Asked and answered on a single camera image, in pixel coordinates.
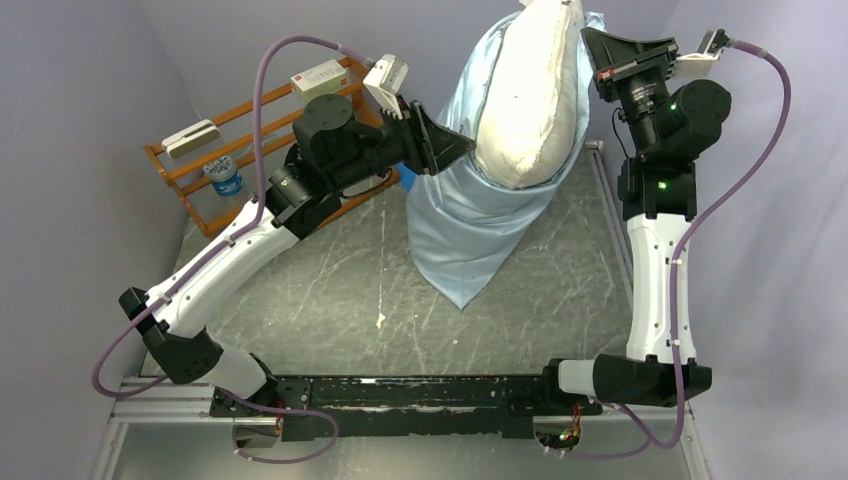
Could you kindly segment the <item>white red box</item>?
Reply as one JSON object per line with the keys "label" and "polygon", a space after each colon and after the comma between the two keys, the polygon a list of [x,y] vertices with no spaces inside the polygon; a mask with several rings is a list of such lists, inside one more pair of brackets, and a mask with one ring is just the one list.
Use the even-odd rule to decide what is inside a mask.
{"label": "white red box", "polygon": [[291,77],[293,91],[304,102],[333,94],[350,84],[348,70],[337,60],[329,60]]}

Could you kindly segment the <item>blue lidded jar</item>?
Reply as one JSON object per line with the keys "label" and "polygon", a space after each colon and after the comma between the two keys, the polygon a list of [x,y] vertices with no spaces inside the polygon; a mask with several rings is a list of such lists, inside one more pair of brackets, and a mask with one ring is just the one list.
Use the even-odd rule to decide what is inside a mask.
{"label": "blue lidded jar", "polygon": [[244,181],[236,162],[228,155],[207,163],[202,170],[204,177],[219,196],[230,197],[238,194],[243,188]]}

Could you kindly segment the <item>blue flat board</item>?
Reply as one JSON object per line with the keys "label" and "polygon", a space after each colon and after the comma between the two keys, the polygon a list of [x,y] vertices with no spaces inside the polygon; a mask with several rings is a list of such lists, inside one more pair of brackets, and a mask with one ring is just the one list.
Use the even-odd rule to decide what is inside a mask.
{"label": "blue flat board", "polygon": [[399,174],[399,183],[403,191],[405,193],[409,193],[412,190],[418,175],[414,171],[406,168],[404,165],[398,165],[397,171]]}

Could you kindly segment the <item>orange wooden shelf rack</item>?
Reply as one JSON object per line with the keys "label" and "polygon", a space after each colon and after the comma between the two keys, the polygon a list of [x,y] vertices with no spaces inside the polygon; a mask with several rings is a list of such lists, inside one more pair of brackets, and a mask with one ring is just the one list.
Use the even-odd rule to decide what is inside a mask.
{"label": "orange wooden shelf rack", "polygon": [[[345,56],[336,62],[345,69],[348,77],[347,80],[341,80],[341,85],[337,89],[337,93],[345,95],[352,100],[354,114],[357,120],[361,120],[371,126],[380,125],[381,120],[378,118],[377,112],[366,105],[364,87],[361,82],[366,74],[365,66],[360,61],[354,60],[351,56]],[[265,107],[295,93],[291,82],[286,83],[264,92],[261,98],[261,105]],[[225,159],[231,160],[231,165],[236,168],[236,177],[240,176],[244,181],[243,188],[237,192],[236,196],[248,191],[248,173],[252,172],[255,174],[255,169],[249,170],[249,167],[255,162],[252,120],[248,121],[247,133],[232,140],[226,139],[225,135],[220,133],[219,127],[223,127],[252,113],[253,101],[248,100],[212,119],[202,120],[198,124],[193,125],[190,129],[192,131],[202,130],[202,135],[192,134],[192,138],[211,138],[214,136],[212,134],[216,132],[220,136],[199,147],[195,145],[199,145],[199,140],[198,142],[191,140],[188,142],[192,144],[190,145],[191,149],[186,150],[187,153],[180,157],[180,159],[172,157],[169,152],[172,150],[175,151],[175,149],[168,150],[168,147],[162,144],[162,142],[157,145],[144,146],[146,155],[151,160],[160,177],[175,192],[189,213],[190,218],[207,239],[212,239],[223,231],[227,225],[231,224],[244,202],[236,205],[234,200],[229,200],[233,197],[232,195],[227,196],[216,193],[217,197],[221,199],[218,202],[219,206],[210,206],[212,205],[210,203],[212,202],[211,200],[202,205],[200,193],[197,192],[211,195],[213,190],[216,192],[218,190],[216,184],[213,184],[212,180],[207,178],[203,169],[207,164],[214,163],[214,161],[226,157]],[[284,153],[283,149],[288,148],[295,142],[293,130],[289,127],[292,126],[294,120],[302,115],[302,113],[303,108],[294,110],[262,127],[263,158],[266,161],[266,173],[270,173],[272,170],[270,166],[272,158],[270,157],[278,152],[281,154]],[[163,160],[165,156],[168,156],[171,160],[175,160],[179,165],[173,168],[166,167]],[[393,167],[390,173],[381,176],[383,178],[381,180],[382,183],[376,183],[376,178],[373,178],[375,183],[367,188],[373,191],[355,195],[351,194],[354,195],[352,199],[343,198],[341,208],[323,220],[322,223],[318,224],[315,230],[337,220],[375,195],[397,184],[400,181],[400,173],[396,167]]]}

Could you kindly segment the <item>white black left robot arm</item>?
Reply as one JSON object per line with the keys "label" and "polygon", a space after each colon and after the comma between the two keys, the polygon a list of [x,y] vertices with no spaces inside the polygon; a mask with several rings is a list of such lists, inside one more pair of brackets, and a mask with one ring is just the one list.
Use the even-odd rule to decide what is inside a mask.
{"label": "white black left robot arm", "polygon": [[259,174],[267,186],[218,236],[170,278],[130,288],[119,303],[136,323],[151,357],[175,384],[205,380],[236,395],[249,414],[273,409],[277,388],[255,356],[215,339],[208,317],[260,268],[312,234],[338,212],[345,190],[403,163],[437,175],[470,153],[472,139],[433,120],[418,101],[401,103],[373,127],[352,101],[325,94],[293,122],[295,142],[284,164]]}

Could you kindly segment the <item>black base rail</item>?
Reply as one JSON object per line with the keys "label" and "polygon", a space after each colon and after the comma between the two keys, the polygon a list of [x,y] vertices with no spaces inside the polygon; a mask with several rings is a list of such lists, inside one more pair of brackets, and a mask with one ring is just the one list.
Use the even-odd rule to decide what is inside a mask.
{"label": "black base rail", "polygon": [[602,408],[560,391],[549,373],[474,376],[280,376],[242,405],[213,391],[209,414],[242,422],[282,407],[281,439],[498,434],[507,439],[556,437],[577,415]]}

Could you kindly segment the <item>white eraser block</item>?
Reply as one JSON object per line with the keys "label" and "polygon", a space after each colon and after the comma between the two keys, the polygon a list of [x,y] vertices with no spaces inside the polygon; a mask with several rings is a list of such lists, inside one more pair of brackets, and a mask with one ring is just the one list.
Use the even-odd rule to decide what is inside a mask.
{"label": "white eraser block", "polygon": [[203,119],[166,137],[161,146],[171,159],[178,160],[220,137],[217,125],[210,119]]}

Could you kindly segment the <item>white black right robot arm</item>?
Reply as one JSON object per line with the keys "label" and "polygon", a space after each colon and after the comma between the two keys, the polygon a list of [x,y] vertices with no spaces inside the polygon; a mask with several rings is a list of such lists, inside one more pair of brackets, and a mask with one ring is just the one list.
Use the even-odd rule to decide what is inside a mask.
{"label": "white black right robot arm", "polygon": [[637,41],[594,27],[581,36],[599,96],[619,104],[635,148],[617,180],[632,249],[632,323],[622,356],[551,361],[539,398],[553,414],[577,399],[672,407],[713,382],[689,327],[686,238],[700,217],[695,163],[719,140],[732,97],[703,73],[670,91],[682,62],[671,38]]}

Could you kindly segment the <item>light blue pillowcase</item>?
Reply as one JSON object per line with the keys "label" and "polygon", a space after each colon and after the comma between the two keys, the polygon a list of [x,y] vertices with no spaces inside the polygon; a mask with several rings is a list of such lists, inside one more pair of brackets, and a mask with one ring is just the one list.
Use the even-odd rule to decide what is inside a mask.
{"label": "light blue pillowcase", "polygon": [[[489,79],[503,34],[521,11],[493,24],[467,57],[438,122],[475,141]],[[578,45],[578,131],[564,166],[550,180],[519,189],[491,181],[475,161],[475,149],[446,171],[418,175],[406,194],[411,257],[421,275],[458,308],[464,308],[495,276],[530,225],[551,203],[576,163],[590,123],[592,67],[581,38],[584,27],[604,28],[600,12],[583,8]]]}

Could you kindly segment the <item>aluminium frame rail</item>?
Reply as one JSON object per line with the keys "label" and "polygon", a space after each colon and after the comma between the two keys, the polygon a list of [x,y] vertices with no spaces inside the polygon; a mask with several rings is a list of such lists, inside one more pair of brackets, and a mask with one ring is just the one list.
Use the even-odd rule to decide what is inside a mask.
{"label": "aluminium frame rail", "polygon": [[131,425],[213,425],[228,419],[209,414],[213,387],[194,382],[176,385],[169,380],[144,392],[114,401],[89,479],[112,479]]}

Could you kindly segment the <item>white pillow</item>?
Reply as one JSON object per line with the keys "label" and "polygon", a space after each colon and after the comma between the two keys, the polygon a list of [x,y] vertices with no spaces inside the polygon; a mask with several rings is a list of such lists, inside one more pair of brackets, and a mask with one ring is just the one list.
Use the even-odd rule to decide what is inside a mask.
{"label": "white pillow", "polygon": [[578,131],[580,1],[533,1],[507,26],[479,117],[475,161],[510,189],[553,178]]}

